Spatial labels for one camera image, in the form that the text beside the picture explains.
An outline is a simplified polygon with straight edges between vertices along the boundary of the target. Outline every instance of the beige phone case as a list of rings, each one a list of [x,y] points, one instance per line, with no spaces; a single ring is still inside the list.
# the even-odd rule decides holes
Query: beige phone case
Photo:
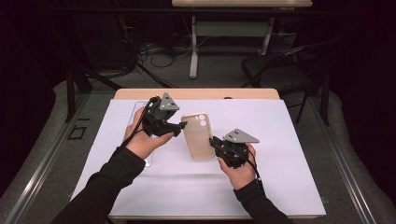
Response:
[[[198,161],[215,157],[215,149],[209,144],[212,132],[207,113],[198,112],[183,115],[181,121],[187,121],[183,133],[192,159]]]

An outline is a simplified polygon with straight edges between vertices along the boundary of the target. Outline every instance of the chair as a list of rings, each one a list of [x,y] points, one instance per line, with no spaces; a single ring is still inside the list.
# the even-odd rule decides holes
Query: chair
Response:
[[[301,115],[308,96],[315,95],[322,87],[322,104],[328,103],[329,75],[327,71],[341,48],[341,42],[332,40],[312,45],[300,46],[286,52],[270,53],[242,61],[242,70],[254,88],[274,88],[282,98],[285,95],[304,91],[304,99],[296,123]]]

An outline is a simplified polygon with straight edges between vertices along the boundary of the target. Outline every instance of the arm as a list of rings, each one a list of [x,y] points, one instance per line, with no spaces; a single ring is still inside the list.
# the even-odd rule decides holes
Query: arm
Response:
[[[256,150],[250,144],[247,144],[247,149],[251,152],[248,159],[254,163]],[[255,179],[256,174],[248,163],[233,169],[228,167],[222,158],[219,158],[219,165],[230,178],[236,199],[241,202],[255,223],[291,223],[288,217],[265,196],[264,190],[259,188]]]
[[[124,139],[133,132],[142,111],[143,109],[136,111],[134,123],[127,127]],[[120,191],[131,185],[143,171],[144,159],[172,136],[172,133],[168,133],[150,138],[145,132],[138,132],[126,147],[117,148],[110,160],[90,177],[87,186],[52,223],[105,223]]]

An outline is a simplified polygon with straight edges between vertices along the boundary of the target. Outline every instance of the person's right hand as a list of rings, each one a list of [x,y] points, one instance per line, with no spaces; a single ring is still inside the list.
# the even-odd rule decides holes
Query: person's right hand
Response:
[[[126,128],[123,141],[125,141],[125,139],[128,138],[133,132],[134,128],[137,125],[137,122],[142,116],[143,110],[144,107],[138,109],[136,113],[134,113],[134,123]],[[138,127],[138,131],[140,132],[134,135],[128,145],[126,145],[126,148],[131,150],[134,154],[136,154],[143,160],[147,158],[154,149],[167,143],[174,135],[173,133],[166,133],[160,137],[150,137],[145,132],[141,131],[142,129],[143,125],[140,124],[140,126]]]
[[[251,144],[247,144],[247,150],[251,152],[248,153],[248,159],[255,165],[256,150]],[[222,158],[218,157],[218,159],[220,169],[230,178],[231,185],[235,190],[241,189],[256,178],[256,173],[249,163],[246,162],[238,168],[231,168]]]

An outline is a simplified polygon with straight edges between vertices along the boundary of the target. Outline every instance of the chair leg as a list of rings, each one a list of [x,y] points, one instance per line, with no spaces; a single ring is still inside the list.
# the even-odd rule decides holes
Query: chair leg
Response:
[[[304,106],[305,106],[305,103],[306,103],[307,99],[308,99],[308,92],[306,92],[304,94],[304,99],[301,102],[300,111],[298,112],[298,116],[297,116],[297,119],[296,119],[296,124],[298,124],[300,122],[300,118],[301,118],[301,115],[303,114]]]

